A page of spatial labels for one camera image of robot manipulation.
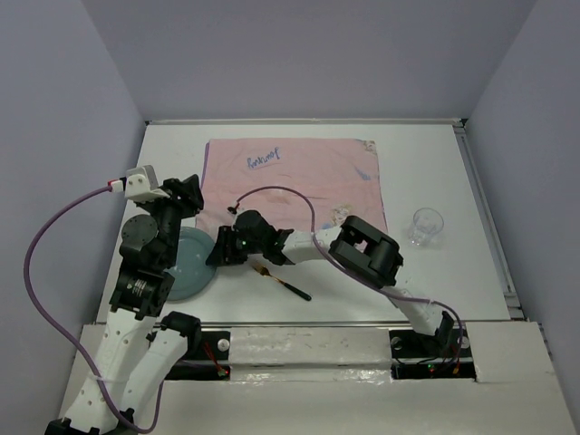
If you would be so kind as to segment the pink cloth placemat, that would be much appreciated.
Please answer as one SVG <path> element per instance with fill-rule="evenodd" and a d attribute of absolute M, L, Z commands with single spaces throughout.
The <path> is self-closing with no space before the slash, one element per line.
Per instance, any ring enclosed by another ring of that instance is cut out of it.
<path fill-rule="evenodd" d="M 211 140 L 202 177 L 205 207 L 196 226 L 214 237 L 232 224 L 228 208 L 257 210 L 276 228 L 306 231 L 355 215 L 387 229 L 376 145 L 371 140 Z"/>

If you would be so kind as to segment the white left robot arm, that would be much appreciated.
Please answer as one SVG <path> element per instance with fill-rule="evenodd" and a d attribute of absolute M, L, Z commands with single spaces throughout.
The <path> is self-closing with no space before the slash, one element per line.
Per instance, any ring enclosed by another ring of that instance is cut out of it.
<path fill-rule="evenodd" d="M 90 372 L 64 416 L 51 421 L 48 434 L 146 434 L 140 413 L 158 401 L 162 383 L 182 357 L 200 347 L 198 318 L 163 315 L 174 283 L 181 222 L 204 207 L 198 176 L 162 183 L 144 168 L 111 184 L 142 208 L 121 229 L 121 265 L 110 310 Z"/>

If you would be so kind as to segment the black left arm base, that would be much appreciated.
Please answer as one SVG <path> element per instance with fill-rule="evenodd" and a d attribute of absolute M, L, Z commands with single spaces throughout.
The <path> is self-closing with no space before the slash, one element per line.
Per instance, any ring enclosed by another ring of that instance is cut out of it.
<path fill-rule="evenodd" d="M 224 329 L 202 329 L 197 344 L 190 344 L 169 370 L 166 381 L 228 381 L 231 334 Z"/>

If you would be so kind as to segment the teal ceramic plate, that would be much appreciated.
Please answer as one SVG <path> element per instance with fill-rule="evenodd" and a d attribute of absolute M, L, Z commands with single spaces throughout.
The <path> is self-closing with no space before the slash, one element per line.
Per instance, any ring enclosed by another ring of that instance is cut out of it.
<path fill-rule="evenodd" d="M 182 227 L 176 264 L 168 270 L 175 278 L 168 300 L 172 303 L 187 300 L 201 293 L 211 282 L 216 268 L 206 265 L 214 240 L 206 232 L 194 227 Z"/>

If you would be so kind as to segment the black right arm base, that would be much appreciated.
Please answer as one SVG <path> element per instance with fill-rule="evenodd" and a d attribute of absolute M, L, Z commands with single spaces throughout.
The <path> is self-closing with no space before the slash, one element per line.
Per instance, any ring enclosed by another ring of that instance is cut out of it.
<path fill-rule="evenodd" d="M 433 337 L 412 329 L 389 331 L 391 377 L 395 381 L 476 379 L 475 364 L 466 330 L 459 337 L 454 329 L 447 348 L 439 348 Z"/>

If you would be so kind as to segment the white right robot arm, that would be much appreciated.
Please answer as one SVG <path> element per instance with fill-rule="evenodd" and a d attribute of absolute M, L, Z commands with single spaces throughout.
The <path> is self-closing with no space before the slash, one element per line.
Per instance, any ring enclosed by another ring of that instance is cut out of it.
<path fill-rule="evenodd" d="M 437 355 L 450 345 L 454 319 L 449 308 L 397 286 L 403 266 L 399 244 L 360 217 L 315 232 L 277 229 L 256 210 L 239 214 L 218 229 L 206 259 L 210 267 L 237 266 L 260 255 L 276 266 L 325 259 L 362 285 L 385 295 L 410 322 L 419 348 Z"/>

